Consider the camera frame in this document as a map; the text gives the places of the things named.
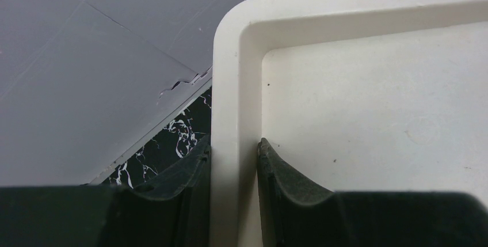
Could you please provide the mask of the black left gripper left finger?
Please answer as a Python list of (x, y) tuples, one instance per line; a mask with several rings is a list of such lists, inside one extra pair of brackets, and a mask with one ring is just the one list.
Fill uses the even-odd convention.
[(1, 188), (2, 246), (208, 246), (210, 138), (130, 188)]

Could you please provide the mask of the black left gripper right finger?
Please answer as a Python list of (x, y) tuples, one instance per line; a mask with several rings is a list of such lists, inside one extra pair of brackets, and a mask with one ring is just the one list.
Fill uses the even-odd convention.
[(330, 191), (257, 146), (264, 246), (486, 246), (487, 208), (461, 192)]

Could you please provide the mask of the white drawer organizer box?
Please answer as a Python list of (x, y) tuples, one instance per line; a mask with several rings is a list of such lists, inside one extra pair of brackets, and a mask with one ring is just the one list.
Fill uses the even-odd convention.
[(212, 78), (211, 246), (264, 246), (261, 139), (333, 192), (487, 208), (487, 0), (247, 0)]

